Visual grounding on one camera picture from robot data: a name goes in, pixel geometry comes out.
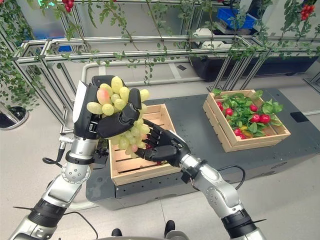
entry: blue container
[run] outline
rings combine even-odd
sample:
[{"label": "blue container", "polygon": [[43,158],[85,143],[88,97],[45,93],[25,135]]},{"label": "blue container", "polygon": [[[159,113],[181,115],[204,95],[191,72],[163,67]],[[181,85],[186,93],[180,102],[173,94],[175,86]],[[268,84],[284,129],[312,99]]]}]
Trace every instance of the blue container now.
[{"label": "blue container", "polygon": [[[233,9],[233,11],[235,14],[239,12],[239,10],[237,9]],[[233,26],[233,20],[232,20],[232,17],[233,18],[236,17],[234,13],[231,11],[230,8],[219,8],[217,18],[224,21],[228,25],[228,27],[235,29],[235,27]],[[237,29],[252,29],[255,25],[255,21],[256,19],[254,19],[252,16],[247,14],[245,16],[245,21],[243,26],[242,27],[237,26]]]},{"label": "blue container", "polygon": [[[36,39],[64,39],[63,36],[48,37],[44,33],[34,33]],[[71,46],[61,46],[58,52],[72,52]]]}]

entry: red tomato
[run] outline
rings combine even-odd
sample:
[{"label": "red tomato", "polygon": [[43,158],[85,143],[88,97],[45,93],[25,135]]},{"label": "red tomato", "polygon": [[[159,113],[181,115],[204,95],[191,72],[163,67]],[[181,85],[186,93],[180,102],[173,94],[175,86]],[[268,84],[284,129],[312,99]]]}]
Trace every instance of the red tomato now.
[{"label": "red tomato", "polygon": [[222,102],[217,101],[216,104],[218,105],[218,107],[220,108],[221,112],[224,110],[224,107],[222,106]]},{"label": "red tomato", "polygon": [[251,105],[250,105],[250,110],[251,110],[252,112],[256,112],[256,111],[258,111],[258,108],[257,108],[256,105],[251,104]]},{"label": "red tomato", "polygon": [[235,130],[233,130],[233,132],[236,136],[240,136],[243,134],[239,128],[236,128]]},{"label": "red tomato", "polygon": [[270,122],[270,117],[269,117],[269,115],[267,115],[267,114],[262,114],[262,115],[260,116],[260,123],[267,124],[268,122]]},{"label": "red tomato", "polygon": [[74,3],[72,1],[68,1],[67,6],[72,9],[72,7],[74,6]]},{"label": "red tomato", "polygon": [[259,114],[256,114],[256,113],[250,119],[250,122],[252,122],[252,123],[258,123],[259,121],[260,121],[260,116],[259,116]]},{"label": "red tomato", "polygon": [[226,114],[226,115],[229,115],[229,116],[232,116],[232,114],[234,114],[234,112],[232,111],[231,108],[227,108],[227,109],[225,110],[225,114]]}]

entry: person's foot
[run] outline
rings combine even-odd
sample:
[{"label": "person's foot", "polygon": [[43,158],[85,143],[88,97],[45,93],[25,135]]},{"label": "person's foot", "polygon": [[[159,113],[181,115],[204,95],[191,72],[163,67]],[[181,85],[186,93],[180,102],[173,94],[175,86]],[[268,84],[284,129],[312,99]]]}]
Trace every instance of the person's foot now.
[{"label": "person's foot", "polygon": [[175,229],[176,229],[175,222],[172,220],[167,221],[164,229],[164,237],[167,236],[168,232],[173,231]]},{"label": "person's foot", "polygon": [[112,237],[121,237],[122,236],[122,232],[119,228],[115,228],[112,230],[112,233],[111,233],[111,236]]}]

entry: gray floor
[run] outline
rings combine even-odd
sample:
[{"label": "gray floor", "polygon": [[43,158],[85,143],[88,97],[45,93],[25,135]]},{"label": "gray floor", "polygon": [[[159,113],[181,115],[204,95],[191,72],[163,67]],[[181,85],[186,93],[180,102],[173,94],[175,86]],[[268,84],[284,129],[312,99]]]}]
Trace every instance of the gray floor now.
[{"label": "gray floor", "polygon": [[[194,77],[187,63],[181,76]],[[157,68],[155,78],[170,77],[169,68]],[[130,81],[140,80],[144,69],[126,71],[109,69],[110,73]],[[74,71],[80,77],[80,71]],[[167,98],[204,94],[205,82],[167,84],[147,87],[152,98]],[[308,87],[302,76],[275,76],[255,78],[249,89],[279,88],[302,111],[319,109],[320,95]],[[309,117],[320,129],[320,115]],[[49,181],[59,174],[56,166],[44,164],[42,157],[55,158],[60,125],[42,104],[31,112],[21,127],[0,131],[0,239],[7,239],[26,210],[12,206],[33,207]],[[284,172],[248,180],[239,189],[240,198],[254,220],[270,240],[319,239],[320,222],[320,156],[307,160]],[[85,198],[84,188],[77,200]],[[120,228],[126,236],[161,237],[165,222],[174,220],[178,230],[191,240],[229,239],[221,221],[199,192],[167,198],[148,204],[109,211],[101,207],[80,211],[97,229],[99,236],[110,236],[112,229]],[[52,239],[94,239],[90,227],[78,216],[67,215],[59,223]]]}]

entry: wooden crate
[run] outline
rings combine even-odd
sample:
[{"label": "wooden crate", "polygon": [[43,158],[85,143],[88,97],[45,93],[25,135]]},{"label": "wooden crate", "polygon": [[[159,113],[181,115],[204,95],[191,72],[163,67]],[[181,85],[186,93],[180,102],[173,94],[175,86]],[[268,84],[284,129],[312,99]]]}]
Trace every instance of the wooden crate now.
[{"label": "wooden crate", "polygon": [[[246,97],[252,98],[253,103],[257,107],[260,107],[263,103],[261,98],[253,99],[253,96],[256,93],[255,90],[226,91],[221,92],[221,95],[233,95],[236,93],[242,93]],[[223,99],[220,96],[214,97],[215,95],[213,93],[209,93],[204,102],[203,109],[225,152],[274,146],[291,135],[288,129],[282,124],[281,126],[272,125],[266,127],[263,130],[266,136],[241,139],[239,136],[235,135],[233,129],[217,105],[217,102],[223,102]]]},{"label": "wooden crate", "polygon": [[[143,118],[164,129],[176,132],[165,104],[147,106],[147,112],[143,114]],[[109,149],[111,179],[116,186],[180,171],[179,167],[171,166],[169,163],[157,165],[156,162],[140,157],[132,159],[130,155],[125,154],[125,150],[119,150],[118,145],[112,145],[111,141],[109,141]]]}]

